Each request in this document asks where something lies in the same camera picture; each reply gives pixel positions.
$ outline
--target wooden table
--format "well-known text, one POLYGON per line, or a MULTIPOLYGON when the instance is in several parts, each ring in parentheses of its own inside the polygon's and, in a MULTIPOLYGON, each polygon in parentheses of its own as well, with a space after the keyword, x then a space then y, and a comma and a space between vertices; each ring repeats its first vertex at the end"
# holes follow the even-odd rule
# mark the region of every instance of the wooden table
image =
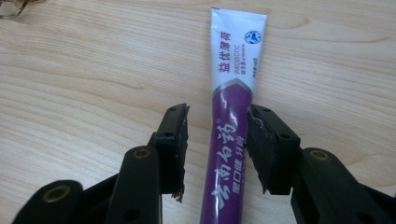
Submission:
MULTIPOLYGON (((339 157, 363 184, 396 191, 396 2, 65 1, 0 21, 0 223, 42 186, 87 188, 187 103, 183 203, 164 223, 198 223, 211 129, 210 8, 268 15, 254 104, 339 157)), ((290 198, 262 195, 247 160, 243 223, 293 223, 290 198)))

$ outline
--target metal screw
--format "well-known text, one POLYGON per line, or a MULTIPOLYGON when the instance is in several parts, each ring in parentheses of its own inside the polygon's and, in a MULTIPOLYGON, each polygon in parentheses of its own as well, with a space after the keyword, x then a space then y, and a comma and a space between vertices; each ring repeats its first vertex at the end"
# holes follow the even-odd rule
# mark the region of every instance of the metal screw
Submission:
POLYGON ((137 159, 143 159, 149 156, 149 151, 145 148, 134 151, 134 157, 137 159))
POLYGON ((70 193, 71 189, 67 185, 61 185, 53 189, 48 190, 43 195, 43 201, 46 203, 55 203, 66 197, 70 193))
POLYGON ((320 161, 327 161, 330 159, 330 156, 326 152, 320 150, 312 150, 309 152, 309 155, 320 161))

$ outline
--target logo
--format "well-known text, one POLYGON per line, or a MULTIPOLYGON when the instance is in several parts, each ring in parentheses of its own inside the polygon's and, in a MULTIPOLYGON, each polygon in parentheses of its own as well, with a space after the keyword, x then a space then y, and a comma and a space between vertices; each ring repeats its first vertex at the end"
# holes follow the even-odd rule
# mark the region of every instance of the logo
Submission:
POLYGON ((248 44, 258 44, 262 41, 262 35, 258 31, 249 31, 245 35, 248 44))

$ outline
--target light wooden tabletop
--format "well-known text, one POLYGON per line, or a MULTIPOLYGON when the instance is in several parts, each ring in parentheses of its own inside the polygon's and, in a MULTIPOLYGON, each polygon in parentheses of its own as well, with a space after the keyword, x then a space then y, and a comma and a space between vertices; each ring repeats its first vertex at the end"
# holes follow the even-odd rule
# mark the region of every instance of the light wooden tabletop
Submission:
MULTIPOLYGON (((396 192, 396 1, 66 1, 0 21, 0 223, 42 186, 84 188, 120 169, 171 105, 187 103, 183 203, 198 223, 211 129, 210 8, 268 15, 254 104, 339 157, 363 184, 396 192)), ((243 223, 294 223, 290 198, 262 195, 247 160, 243 223)))

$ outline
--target toothpaste tube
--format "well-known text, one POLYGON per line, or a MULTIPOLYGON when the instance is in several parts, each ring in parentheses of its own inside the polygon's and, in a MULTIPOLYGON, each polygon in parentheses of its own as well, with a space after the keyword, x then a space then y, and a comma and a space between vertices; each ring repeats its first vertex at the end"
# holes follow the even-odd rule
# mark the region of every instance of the toothpaste tube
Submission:
POLYGON ((213 126, 201 224, 241 223, 248 108, 266 16, 212 8, 213 126))

